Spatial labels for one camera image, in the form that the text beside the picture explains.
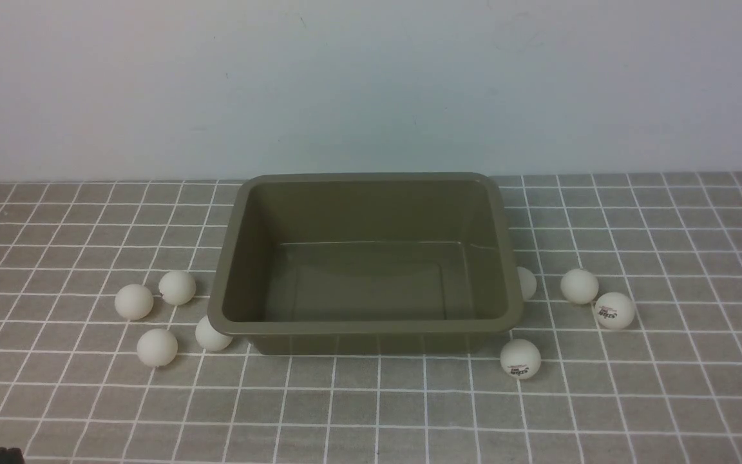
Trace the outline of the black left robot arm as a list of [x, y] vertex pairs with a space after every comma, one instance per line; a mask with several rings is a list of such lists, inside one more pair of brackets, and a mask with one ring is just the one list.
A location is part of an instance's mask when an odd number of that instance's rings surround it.
[[19, 447], [0, 447], [0, 464], [24, 464], [23, 452]]

